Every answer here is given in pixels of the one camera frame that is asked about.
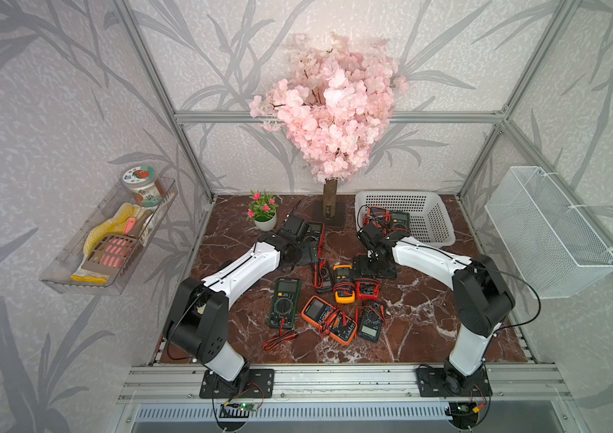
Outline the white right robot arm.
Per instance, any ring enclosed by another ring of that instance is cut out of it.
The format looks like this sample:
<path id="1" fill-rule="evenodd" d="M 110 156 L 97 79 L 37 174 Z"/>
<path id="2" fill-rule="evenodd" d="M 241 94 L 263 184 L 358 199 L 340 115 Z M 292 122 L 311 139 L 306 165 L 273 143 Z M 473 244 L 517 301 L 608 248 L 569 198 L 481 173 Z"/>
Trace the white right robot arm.
<path id="1" fill-rule="evenodd" d="M 386 233 L 373 223 L 361 228 L 357 237 L 368 251 L 371 271 L 409 267 L 453 291 L 461 326 L 445 361 L 444 376 L 448 388 L 465 386 L 481 370 L 493 334 L 515 307 L 497 265 L 486 255 L 472 258 L 447 253 L 406 231 Z"/>

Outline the small potted pink flower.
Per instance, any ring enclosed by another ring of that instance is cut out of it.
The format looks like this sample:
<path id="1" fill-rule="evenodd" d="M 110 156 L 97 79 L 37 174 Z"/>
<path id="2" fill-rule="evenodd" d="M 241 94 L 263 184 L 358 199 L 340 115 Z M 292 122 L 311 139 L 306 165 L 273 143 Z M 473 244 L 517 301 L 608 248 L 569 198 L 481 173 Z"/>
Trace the small potted pink flower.
<path id="1" fill-rule="evenodd" d="M 252 202 L 247 209 L 247 219 L 263 232 L 272 231 L 277 225 L 277 204 L 274 194 L 267 191 L 251 191 Z"/>

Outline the pink cherry blossom tree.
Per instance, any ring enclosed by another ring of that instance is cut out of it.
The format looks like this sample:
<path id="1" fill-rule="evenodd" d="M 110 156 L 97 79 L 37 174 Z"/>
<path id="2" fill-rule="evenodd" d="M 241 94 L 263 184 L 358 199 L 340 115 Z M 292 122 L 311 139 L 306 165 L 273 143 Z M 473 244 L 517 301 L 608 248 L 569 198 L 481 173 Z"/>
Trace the pink cherry blossom tree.
<path id="1" fill-rule="evenodd" d="M 295 34 L 288 46 L 291 75 L 254 97 L 252 117 L 263 129 L 284 131 L 324 186 L 325 212 L 335 205 L 337 184 L 370 163 L 376 142 L 394 113 L 396 95 L 409 88 L 388 54 L 385 39 L 357 51 L 347 36 L 332 34 L 329 49 Z"/>

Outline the small black clamp multimeter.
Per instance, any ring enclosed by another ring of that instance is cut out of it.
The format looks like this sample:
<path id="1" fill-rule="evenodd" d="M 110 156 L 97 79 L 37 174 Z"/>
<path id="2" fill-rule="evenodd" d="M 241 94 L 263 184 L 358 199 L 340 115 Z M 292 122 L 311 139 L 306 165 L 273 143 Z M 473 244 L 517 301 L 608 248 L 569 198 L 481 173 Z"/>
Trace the small black clamp multimeter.
<path id="1" fill-rule="evenodd" d="M 313 265 L 313 287 L 317 293 L 328 293 L 333 290 L 333 286 L 333 277 L 328 261 L 319 259 Z"/>

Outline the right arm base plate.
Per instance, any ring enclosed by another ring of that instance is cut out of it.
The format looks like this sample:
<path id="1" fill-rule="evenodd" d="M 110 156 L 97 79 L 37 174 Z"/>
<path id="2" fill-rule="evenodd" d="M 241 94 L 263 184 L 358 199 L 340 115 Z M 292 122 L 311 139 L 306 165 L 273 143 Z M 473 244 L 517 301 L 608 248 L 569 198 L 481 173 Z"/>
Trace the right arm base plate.
<path id="1" fill-rule="evenodd" d="M 492 397 L 486 366 L 465 376 L 446 362 L 443 367 L 420 364 L 416 369 L 416 383 L 421 397 L 459 398 Z"/>

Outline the green XUXIN multimeter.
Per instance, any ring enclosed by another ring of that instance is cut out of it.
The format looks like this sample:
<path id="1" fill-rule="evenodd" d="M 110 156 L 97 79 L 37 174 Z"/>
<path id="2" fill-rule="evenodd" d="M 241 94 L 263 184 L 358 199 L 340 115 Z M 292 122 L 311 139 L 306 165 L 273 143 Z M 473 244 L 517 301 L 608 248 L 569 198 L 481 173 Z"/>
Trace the green XUXIN multimeter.
<path id="1" fill-rule="evenodd" d="M 392 211 L 389 213 L 389 229 L 391 231 L 410 232 L 410 215 L 407 212 Z"/>

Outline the yellow ANENG multimeter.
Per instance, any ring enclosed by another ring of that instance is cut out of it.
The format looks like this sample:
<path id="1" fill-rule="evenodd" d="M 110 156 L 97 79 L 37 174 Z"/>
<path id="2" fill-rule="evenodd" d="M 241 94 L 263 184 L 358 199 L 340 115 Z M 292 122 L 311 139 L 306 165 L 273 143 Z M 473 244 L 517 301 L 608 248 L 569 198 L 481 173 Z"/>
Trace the yellow ANENG multimeter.
<path id="1" fill-rule="evenodd" d="M 335 285 L 333 292 L 338 304 L 352 304 L 356 300 L 356 285 L 353 267 L 350 264 L 339 264 L 333 268 Z"/>

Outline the circuit board right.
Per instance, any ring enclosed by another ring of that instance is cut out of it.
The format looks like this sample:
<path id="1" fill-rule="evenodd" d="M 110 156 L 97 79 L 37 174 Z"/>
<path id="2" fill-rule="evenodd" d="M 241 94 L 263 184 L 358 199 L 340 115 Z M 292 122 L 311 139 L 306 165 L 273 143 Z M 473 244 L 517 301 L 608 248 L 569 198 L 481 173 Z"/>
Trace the circuit board right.
<path id="1" fill-rule="evenodd" d="M 472 432 L 486 418 L 487 410 L 484 404 L 451 402 L 445 414 L 454 428 L 461 432 Z"/>

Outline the small black multimeter front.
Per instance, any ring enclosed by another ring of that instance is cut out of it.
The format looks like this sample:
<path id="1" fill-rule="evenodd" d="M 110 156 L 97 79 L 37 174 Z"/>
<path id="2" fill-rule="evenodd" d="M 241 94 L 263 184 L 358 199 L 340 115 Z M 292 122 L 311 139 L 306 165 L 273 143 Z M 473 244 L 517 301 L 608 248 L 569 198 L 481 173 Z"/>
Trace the small black multimeter front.
<path id="1" fill-rule="evenodd" d="M 370 342 L 378 342 L 386 324 L 385 308 L 370 299 L 357 310 L 357 336 Z"/>

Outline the red ANENG DT9205A multimeter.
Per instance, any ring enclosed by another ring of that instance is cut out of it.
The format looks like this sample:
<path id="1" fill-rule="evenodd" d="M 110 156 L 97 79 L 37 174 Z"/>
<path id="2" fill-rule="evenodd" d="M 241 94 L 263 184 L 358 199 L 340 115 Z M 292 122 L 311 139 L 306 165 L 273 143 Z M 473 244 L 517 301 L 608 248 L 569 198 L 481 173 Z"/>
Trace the red ANENG DT9205A multimeter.
<path id="1" fill-rule="evenodd" d="M 304 242 L 310 263 L 318 263 L 321 260 L 324 237 L 325 225 L 323 223 L 308 222 Z"/>

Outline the white plastic perforated basket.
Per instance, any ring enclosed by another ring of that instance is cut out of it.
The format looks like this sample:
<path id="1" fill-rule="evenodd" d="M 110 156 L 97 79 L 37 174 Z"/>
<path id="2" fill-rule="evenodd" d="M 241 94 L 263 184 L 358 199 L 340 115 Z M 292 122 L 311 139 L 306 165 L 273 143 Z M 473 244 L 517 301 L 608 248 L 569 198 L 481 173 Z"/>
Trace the white plastic perforated basket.
<path id="1" fill-rule="evenodd" d="M 361 191 L 355 195 L 357 227 L 364 226 L 369 207 L 410 216 L 410 232 L 416 240 L 434 247 L 450 246 L 456 241 L 454 227 L 441 197 L 428 191 Z"/>

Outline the aluminium front rail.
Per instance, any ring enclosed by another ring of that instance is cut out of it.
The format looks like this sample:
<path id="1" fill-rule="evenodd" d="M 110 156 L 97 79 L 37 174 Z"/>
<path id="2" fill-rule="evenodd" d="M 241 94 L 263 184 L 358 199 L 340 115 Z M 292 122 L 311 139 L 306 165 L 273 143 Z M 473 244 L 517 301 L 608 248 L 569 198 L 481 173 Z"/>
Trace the aluminium front rail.
<path id="1" fill-rule="evenodd" d="M 422 397 L 416 364 L 265 364 L 274 371 L 265 402 L 443 402 Z M 196 403 L 205 368 L 189 364 L 134 367 L 116 400 L 127 403 Z M 476 402 L 571 401 L 573 395 L 555 364 L 488 364 L 492 396 L 474 392 Z"/>

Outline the orange Victor 890F multimeter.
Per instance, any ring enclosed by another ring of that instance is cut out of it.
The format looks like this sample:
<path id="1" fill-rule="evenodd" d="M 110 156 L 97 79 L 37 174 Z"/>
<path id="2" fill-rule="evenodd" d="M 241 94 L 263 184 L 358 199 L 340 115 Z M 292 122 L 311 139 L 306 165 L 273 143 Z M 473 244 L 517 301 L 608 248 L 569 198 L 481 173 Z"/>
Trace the orange Victor 890F multimeter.
<path id="1" fill-rule="evenodd" d="M 387 209 L 383 207 L 369 207 L 366 206 L 367 213 L 363 217 L 362 225 L 367 226 L 373 224 L 375 227 L 381 229 L 384 233 L 389 231 L 391 225 L 391 214 Z"/>

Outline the pink grid brush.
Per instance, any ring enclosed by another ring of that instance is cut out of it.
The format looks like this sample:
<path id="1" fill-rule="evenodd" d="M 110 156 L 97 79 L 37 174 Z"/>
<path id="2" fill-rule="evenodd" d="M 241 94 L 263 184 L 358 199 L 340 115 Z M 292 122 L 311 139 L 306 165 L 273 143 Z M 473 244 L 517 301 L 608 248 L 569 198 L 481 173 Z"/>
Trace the pink grid brush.
<path id="1" fill-rule="evenodd" d="M 104 236 L 88 257 L 83 254 L 83 261 L 70 279 L 77 283 L 97 285 L 106 285 L 115 279 L 117 274 L 123 270 L 124 264 L 137 243 L 137 238 L 130 236 L 137 223 L 137 218 L 130 218 L 124 234 Z"/>

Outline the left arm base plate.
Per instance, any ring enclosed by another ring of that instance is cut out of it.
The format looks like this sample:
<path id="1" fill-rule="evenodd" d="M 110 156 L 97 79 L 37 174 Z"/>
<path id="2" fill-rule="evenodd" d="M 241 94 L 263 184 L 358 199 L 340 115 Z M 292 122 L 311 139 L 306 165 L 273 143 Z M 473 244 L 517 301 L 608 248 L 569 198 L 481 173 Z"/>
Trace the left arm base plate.
<path id="1" fill-rule="evenodd" d="M 264 368 L 243 369 L 233 381 L 207 370 L 204 374 L 199 397 L 220 398 L 270 398 L 275 384 L 275 370 Z"/>

